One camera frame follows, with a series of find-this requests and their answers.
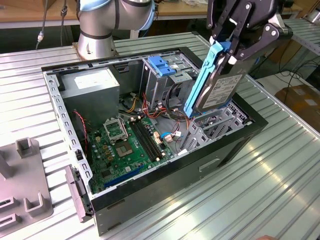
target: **motherboard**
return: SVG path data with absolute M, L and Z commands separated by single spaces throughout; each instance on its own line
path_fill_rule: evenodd
M 147 117 L 136 121 L 113 119 L 103 126 L 88 134 L 94 194 L 174 158 Z

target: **aluminum workbench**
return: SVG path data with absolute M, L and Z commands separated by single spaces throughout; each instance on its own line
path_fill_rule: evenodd
M 121 55 L 180 46 L 204 59 L 209 44 L 181 33 L 120 40 Z M 39 141 L 54 213 L 4 240 L 99 239 L 80 223 L 63 168 L 70 164 L 40 66 L 79 61 L 73 47 L 0 55 L 0 146 Z M 319 134 L 249 77 L 237 92 L 268 122 L 235 159 L 100 239 L 315 240 L 320 234 Z
M 303 18 L 284 20 L 293 31 L 292 39 L 318 56 L 320 55 L 320 26 Z

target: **green motherboard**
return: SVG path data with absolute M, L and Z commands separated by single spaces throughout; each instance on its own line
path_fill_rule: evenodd
M 104 127 L 89 133 L 88 136 L 92 146 L 92 164 L 90 164 L 90 168 L 93 173 L 90 184 L 94 194 L 174 157 L 173 152 L 166 143 L 156 143 L 153 136 L 153 132 L 156 130 L 150 119 L 143 118 L 140 122 L 148 130 L 152 141 L 163 157 L 159 161 L 149 158 L 128 121 L 123 123 L 128 135 L 127 140 L 111 143 L 109 136 L 120 134 L 117 124 L 109 126 L 109 136 Z

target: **blue plastic latch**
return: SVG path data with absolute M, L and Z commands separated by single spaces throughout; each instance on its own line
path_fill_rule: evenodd
M 194 110 L 194 105 L 197 102 L 199 94 L 201 93 L 201 90 L 205 85 L 207 78 L 216 68 L 216 60 L 219 53 L 221 51 L 226 52 L 230 48 L 230 45 L 231 45 L 231 42 L 229 41 L 225 41 L 225 42 L 215 41 L 215 43 L 210 47 L 209 52 L 202 64 L 201 71 L 192 87 L 189 97 L 187 98 L 184 104 L 183 110 L 189 118 L 198 114 Z
M 169 76 L 176 73 L 176 70 L 172 69 L 167 64 L 167 61 L 160 56 L 150 56 L 148 57 L 148 62 L 161 77 Z

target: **blue pcie slot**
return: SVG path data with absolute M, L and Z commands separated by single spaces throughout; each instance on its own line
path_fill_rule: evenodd
M 132 170 L 132 171 L 126 173 L 125 175 L 119 176 L 119 177 L 117 177 L 117 178 L 115 178 L 115 179 L 113 179 L 113 180 L 111 180 L 109 182 L 106 182 L 103 186 L 105 188 L 108 188 L 108 187 L 116 185 L 116 184 L 118 184 L 118 183 L 120 183 L 120 182 L 122 182 L 124 180 L 127 180 L 127 179 L 137 175 L 140 172 L 140 169 L 142 169 L 143 167 L 144 167 L 144 165 L 141 165 L 137 169 Z

